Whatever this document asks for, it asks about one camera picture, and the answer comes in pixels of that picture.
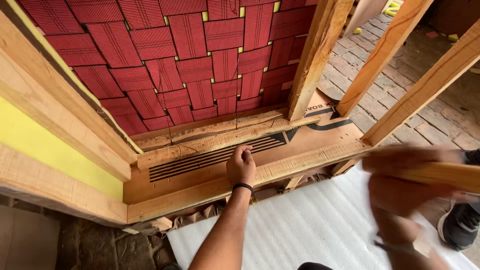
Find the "hand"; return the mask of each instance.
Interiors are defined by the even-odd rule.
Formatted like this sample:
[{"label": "hand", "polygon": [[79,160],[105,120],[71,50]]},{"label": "hand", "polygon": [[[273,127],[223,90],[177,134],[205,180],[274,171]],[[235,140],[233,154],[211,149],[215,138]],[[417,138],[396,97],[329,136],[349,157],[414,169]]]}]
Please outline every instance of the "hand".
[{"label": "hand", "polygon": [[370,204],[395,215],[407,217],[417,207],[435,197],[449,197],[454,188],[444,184],[419,184],[386,176],[425,162],[461,163],[460,151],[435,147],[395,145],[371,152],[363,168],[372,173],[369,181]]},{"label": "hand", "polygon": [[449,185],[419,184],[386,175],[436,161],[461,163],[462,159],[459,151],[409,145],[386,147],[363,159],[363,168],[372,173],[368,183],[370,205],[384,241],[413,243],[421,231],[418,224],[408,220],[415,209],[435,197],[455,196],[455,189]]},{"label": "hand", "polygon": [[227,174],[232,185],[244,183],[253,186],[257,168],[250,153],[252,149],[250,145],[240,145],[233,150],[227,161]]}]

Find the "shoe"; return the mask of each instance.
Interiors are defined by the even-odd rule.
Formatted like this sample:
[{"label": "shoe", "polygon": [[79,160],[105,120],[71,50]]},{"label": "shoe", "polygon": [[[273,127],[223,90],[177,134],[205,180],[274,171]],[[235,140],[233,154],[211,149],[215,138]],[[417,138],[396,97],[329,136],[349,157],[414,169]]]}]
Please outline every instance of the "shoe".
[{"label": "shoe", "polygon": [[468,203],[452,202],[450,211],[438,221],[438,234],[454,250],[469,248],[479,230],[480,214]]},{"label": "shoe", "polygon": [[465,164],[480,166],[480,148],[471,151],[462,151],[462,157]]},{"label": "shoe", "polygon": [[176,263],[165,266],[162,270],[181,270],[180,266]]}]

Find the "wooden stud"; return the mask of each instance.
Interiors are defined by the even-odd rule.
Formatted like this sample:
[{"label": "wooden stud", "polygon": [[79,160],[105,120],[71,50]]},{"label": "wooden stud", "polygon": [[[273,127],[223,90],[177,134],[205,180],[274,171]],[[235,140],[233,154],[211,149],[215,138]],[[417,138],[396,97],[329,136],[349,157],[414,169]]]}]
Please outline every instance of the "wooden stud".
[{"label": "wooden stud", "polygon": [[183,144],[172,145],[146,152],[138,157],[138,168],[148,169],[152,166],[164,164],[174,160],[201,155],[210,151],[218,150],[246,141],[254,140],[269,134],[290,130],[295,127],[318,123],[320,115],[288,121],[285,118],[266,121],[253,126],[244,127]]},{"label": "wooden stud", "polygon": [[432,2],[433,0],[409,0],[402,5],[338,103],[336,110],[341,116],[348,116],[360,102]]},{"label": "wooden stud", "polygon": [[0,193],[106,226],[127,221],[127,205],[0,143]]},{"label": "wooden stud", "polygon": [[[0,35],[5,41],[0,42],[0,49],[122,159],[129,164],[134,163],[137,158],[136,152],[106,122],[109,121],[112,125],[115,125],[113,118],[103,111],[98,100],[95,102],[92,99],[92,94],[80,83],[45,38],[36,31],[25,14],[23,14],[25,16],[24,22],[9,3],[9,1],[0,2],[0,10],[2,11],[0,12]],[[37,35],[32,33],[25,24],[30,24]],[[103,116],[100,116],[92,106],[96,106],[99,110],[98,113]]]},{"label": "wooden stud", "polygon": [[[254,187],[278,181],[302,172],[357,157],[372,147],[364,141],[315,149],[300,155],[257,167]],[[224,198],[231,194],[227,177],[218,178],[174,193],[128,206],[128,223],[150,220]]]},{"label": "wooden stud", "polygon": [[188,130],[182,130],[178,132],[172,132],[171,134],[168,132],[168,129],[165,129],[165,132],[160,136],[135,141],[135,143],[144,151],[155,150],[159,147],[168,146],[170,144],[184,143],[195,139],[205,138],[215,134],[220,134],[236,130],[238,128],[266,122],[268,120],[280,118],[284,114],[286,114],[287,111],[288,110],[286,108],[278,109],[253,116],[237,118],[234,120],[215,123]]},{"label": "wooden stud", "polygon": [[332,176],[337,176],[346,173],[351,167],[355,166],[360,160],[344,160],[333,167]]},{"label": "wooden stud", "polygon": [[303,177],[303,174],[299,176],[294,176],[291,179],[285,181],[283,185],[283,189],[290,189],[290,190],[295,189],[295,187],[299,184],[302,177]]},{"label": "wooden stud", "polygon": [[130,180],[130,164],[40,86],[0,49],[0,96],[119,180]]},{"label": "wooden stud", "polygon": [[363,135],[362,139],[368,140],[373,146],[379,145],[478,60],[480,60],[480,20]]},{"label": "wooden stud", "polygon": [[353,0],[318,2],[293,80],[288,112],[291,121],[303,117],[352,4]]},{"label": "wooden stud", "polygon": [[424,184],[449,184],[460,191],[480,194],[479,166],[430,162],[392,176]]}]

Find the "black bracelet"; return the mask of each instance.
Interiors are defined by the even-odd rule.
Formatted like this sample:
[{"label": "black bracelet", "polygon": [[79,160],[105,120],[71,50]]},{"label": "black bracelet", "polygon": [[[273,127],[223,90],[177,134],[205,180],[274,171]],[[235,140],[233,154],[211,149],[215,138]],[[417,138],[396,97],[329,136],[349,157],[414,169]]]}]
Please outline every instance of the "black bracelet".
[{"label": "black bracelet", "polygon": [[250,191],[252,192],[253,194],[253,187],[249,184],[245,184],[245,183],[238,183],[238,184],[235,184],[232,188],[232,192],[237,188],[237,187],[246,187],[248,189],[250,189]]}]

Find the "forearm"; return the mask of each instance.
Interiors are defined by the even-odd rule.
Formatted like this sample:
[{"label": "forearm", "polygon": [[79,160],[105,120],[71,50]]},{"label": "forearm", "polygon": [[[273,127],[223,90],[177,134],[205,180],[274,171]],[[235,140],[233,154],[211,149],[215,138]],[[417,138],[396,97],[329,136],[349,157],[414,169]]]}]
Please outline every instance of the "forearm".
[{"label": "forearm", "polygon": [[236,188],[225,210],[200,246],[191,270],[240,269],[251,192]]},{"label": "forearm", "polygon": [[388,259],[390,260],[393,270],[449,269],[435,251],[430,253],[430,258],[427,258],[414,249],[413,242],[421,232],[421,228],[416,223],[394,216],[381,209],[372,208],[372,212],[377,221],[379,235],[383,240],[390,245],[399,246],[405,249],[405,251],[387,251]]}]

